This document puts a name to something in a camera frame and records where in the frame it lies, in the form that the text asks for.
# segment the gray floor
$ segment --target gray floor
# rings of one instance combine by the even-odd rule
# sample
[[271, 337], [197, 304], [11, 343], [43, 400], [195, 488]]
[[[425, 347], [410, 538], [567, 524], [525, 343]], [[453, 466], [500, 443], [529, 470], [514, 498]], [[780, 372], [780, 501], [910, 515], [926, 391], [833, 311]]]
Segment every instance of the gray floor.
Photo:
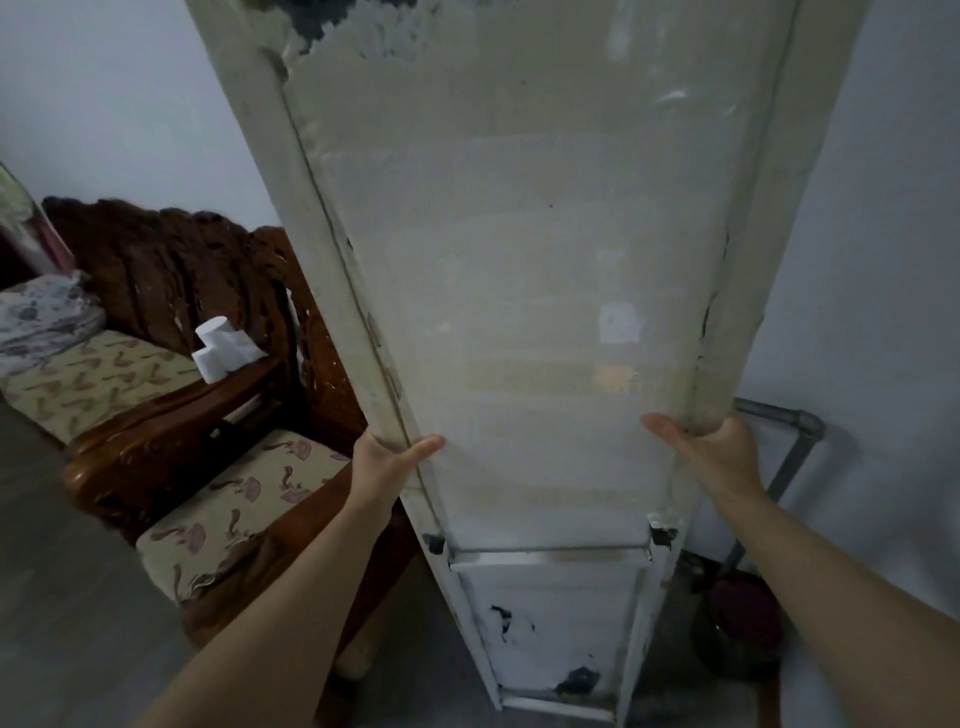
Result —
[[[124, 725], [189, 659], [177, 611], [118, 536], [70, 508], [62, 456], [5, 404], [0, 432], [0, 725]], [[361, 684], [355, 726], [597, 725], [494, 711], [423, 569]], [[753, 692], [716, 683], [690, 652], [694, 603], [679, 581], [631, 723], [756, 725]]]

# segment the black stain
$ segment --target black stain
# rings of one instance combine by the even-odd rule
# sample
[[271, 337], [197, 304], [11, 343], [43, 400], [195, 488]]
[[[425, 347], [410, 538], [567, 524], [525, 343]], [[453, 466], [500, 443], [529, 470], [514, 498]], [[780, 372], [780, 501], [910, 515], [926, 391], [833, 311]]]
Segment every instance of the black stain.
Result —
[[[379, 0], [382, 5], [413, 8], [417, 0]], [[294, 29], [309, 41], [324, 37], [324, 25], [337, 25], [347, 17], [356, 0], [245, 0], [247, 7], [266, 11], [277, 7], [290, 16]]]
[[650, 528], [650, 540], [656, 546], [667, 546], [673, 550], [673, 540], [677, 538], [676, 528]]
[[553, 689], [557, 695], [590, 695], [600, 682], [600, 673], [589, 667], [577, 667]]
[[444, 553], [446, 539], [443, 536], [434, 536], [432, 533], [423, 533], [420, 534], [420, 537], [423, 538], [423, 542], [426, 544], [426, 549], [434, 556], [440, 556]]
[[496, 612], [498, 615], [500, 615], [500, 638], [506, 642], [507, 632], [510, 631], [510, 625], [514, 621], [514, 613], [509, 609], [498, 607], [495, 604], [491, 604], [490, 611]]
[[707, 321], [710, 318], [710, 308], [713, 306], [713, 302], [716, 301], [717, 294], [716, 291], [710, 294], [710, 300], [707, 303], [707, 310], [704, 311], [704, 322], [700, 326], [700, 338], [704, 339], [707, 337]]

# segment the carved wooden backrest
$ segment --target carved wooden backrest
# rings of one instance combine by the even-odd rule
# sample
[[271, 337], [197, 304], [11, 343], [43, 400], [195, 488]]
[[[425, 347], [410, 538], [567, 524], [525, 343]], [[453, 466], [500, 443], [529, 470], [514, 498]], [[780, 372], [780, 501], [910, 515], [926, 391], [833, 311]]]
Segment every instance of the carved wooden backrest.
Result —
[[119, 200], [43, 207], [91, 276], [108, 326], [190, 354], [193, 333], [227, 316], [286, 363], [287, 423], [345, 450], [366, 426], [324, 319], [282, 228], [253, 233], [212, 212], [145, 210]]

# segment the cabinet door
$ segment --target cabinet door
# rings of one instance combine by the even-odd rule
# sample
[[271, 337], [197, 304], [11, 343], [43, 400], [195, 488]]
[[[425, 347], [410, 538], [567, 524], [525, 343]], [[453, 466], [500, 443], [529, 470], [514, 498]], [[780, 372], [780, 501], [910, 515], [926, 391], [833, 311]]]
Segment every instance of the cabinet door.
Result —
[[492, 699], [622, 722], [696, 497], [637, 418], [730, 410], [865, 3], [246, 5], [190, 2], [368, 419], [447, 437], [404, 502]]

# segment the floral cushion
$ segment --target floral cushion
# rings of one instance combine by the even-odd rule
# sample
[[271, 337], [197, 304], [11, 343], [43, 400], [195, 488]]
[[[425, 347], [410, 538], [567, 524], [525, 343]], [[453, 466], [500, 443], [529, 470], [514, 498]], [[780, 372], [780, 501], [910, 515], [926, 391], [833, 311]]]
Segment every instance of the floral cushion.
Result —
[[231, 548], [323, 486], [349, 462], [323, 445], [274, 430], [136, 542], [151, 580], [183, 602], [211, 584]]
[[200, 378], [193, 360], [118, 331], [101, 331], [0, 380], [10, 405], [62, 443], [142, 401]]

